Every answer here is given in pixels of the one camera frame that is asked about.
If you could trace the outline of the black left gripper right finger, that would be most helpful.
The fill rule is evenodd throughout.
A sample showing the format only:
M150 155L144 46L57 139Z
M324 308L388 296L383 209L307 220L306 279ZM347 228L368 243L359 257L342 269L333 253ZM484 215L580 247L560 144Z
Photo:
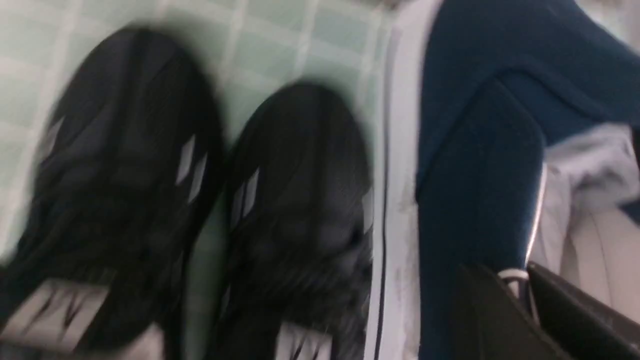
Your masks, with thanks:
M638 360L639 324L542 265L528 266L541 327L574 360Z

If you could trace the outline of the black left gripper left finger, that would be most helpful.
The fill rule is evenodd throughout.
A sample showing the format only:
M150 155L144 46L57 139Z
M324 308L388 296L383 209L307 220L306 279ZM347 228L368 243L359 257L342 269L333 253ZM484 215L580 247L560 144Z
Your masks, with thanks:
M482 266L460 266L452 310L455 360L569 360L502 279Z

